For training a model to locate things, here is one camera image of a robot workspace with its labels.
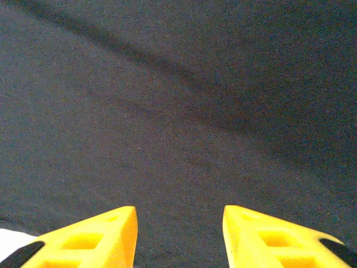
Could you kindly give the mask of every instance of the black fabric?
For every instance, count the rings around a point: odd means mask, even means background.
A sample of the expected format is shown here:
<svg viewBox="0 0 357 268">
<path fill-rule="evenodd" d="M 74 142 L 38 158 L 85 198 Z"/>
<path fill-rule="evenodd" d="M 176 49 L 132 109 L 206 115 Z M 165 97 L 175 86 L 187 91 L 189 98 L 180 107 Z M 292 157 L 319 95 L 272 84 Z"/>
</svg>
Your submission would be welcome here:
<svg viewBox="0 0 357 268">
<path fill-rule="evenodd" d="M 0 3 L 0 227 L 135 205 L 139 267 L 224 267 L 237 204 L 355 248 L 354 1 Z"/>
<path fill-rule="evenodd" d="M 349 249 L 345 245 L 336 243 L 332 240 L 325 238 L 320 239 L 320 242 L 330 251 L 332 251 L 335 255 L 337 255 L 340 259 L 342 259 L 346 264 L 353 268 L 357 267 L 357 254 L 351 249 Z"/>
<path fill-rule="evenodd" d="M 44 245 L 45 243 L 42 241 L 37 241 L 19 248 L 5 260 L 0 262 L 0 268 L 20 268 L 42 249 Z"/>
</svg>

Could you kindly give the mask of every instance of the dark gray fabric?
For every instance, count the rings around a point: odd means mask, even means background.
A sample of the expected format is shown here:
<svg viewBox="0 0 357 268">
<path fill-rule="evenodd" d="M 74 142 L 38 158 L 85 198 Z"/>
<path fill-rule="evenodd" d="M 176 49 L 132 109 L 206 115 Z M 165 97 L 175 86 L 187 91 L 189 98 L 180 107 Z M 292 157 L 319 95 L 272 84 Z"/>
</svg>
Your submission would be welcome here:
<svg viewBox="0 0 357 268">
<path fill-rule="evenodd" d="M 354 3 L 0 3 L 0 226 L 135 205 L 139 267 L 228 267 L 237 204 L 356 249 Z"/>
</svg>

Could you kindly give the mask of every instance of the black rubber tip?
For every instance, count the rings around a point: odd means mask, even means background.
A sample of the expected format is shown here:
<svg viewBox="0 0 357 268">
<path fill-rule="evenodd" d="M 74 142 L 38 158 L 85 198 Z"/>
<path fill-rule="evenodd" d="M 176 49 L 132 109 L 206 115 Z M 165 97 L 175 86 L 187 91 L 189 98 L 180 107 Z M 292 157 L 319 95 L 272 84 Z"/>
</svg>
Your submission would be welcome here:
<svg viewBox="0 0 357 268">
<path fill-rule="evenodd" d="M 44 242 L 38 241 L 25 247 L 19 248 L 0 263 L 0 268 L 20 268 L 26 261 L 31 259 L 42 247 Z"/>
<path fill-rule="evenodd" d="M 322 238 L 320 242 L 352 268 L 357 268 L 357 254 L 345 245 Z"/>
</svg>

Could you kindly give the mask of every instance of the white object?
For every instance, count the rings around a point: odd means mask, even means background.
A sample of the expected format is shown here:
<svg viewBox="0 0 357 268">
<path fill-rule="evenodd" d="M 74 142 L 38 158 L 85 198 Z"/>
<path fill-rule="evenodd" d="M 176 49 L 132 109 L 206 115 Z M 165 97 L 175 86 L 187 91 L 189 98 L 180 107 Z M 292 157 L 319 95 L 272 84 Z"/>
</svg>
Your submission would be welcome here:
<svg viewBox="0 0 357 268">
<path fill-rule="evenodd" d="M 36 236 L 0 228 L 0 262 L 35 239 Z"/>
</svg>

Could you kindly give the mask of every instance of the yellow plastic part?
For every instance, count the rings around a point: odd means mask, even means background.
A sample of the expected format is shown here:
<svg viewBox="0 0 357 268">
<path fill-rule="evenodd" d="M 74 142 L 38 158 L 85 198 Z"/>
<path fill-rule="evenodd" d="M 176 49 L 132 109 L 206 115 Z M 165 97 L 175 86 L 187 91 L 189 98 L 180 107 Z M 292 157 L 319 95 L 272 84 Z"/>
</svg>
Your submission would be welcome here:
<svg viewBox="0 0 357 268">
<path fill-rule="evenodd" d="M 319 242 L 337 238 L 236 205 L 227 205 L 223 235 L 230 268 L 348 268 Z"/>
<path fill-rule="evenodd" d="M 121 207 L 39 236 L 22 268 L 132 268 L 137 235 L 135 207 Z"/>
</svg>

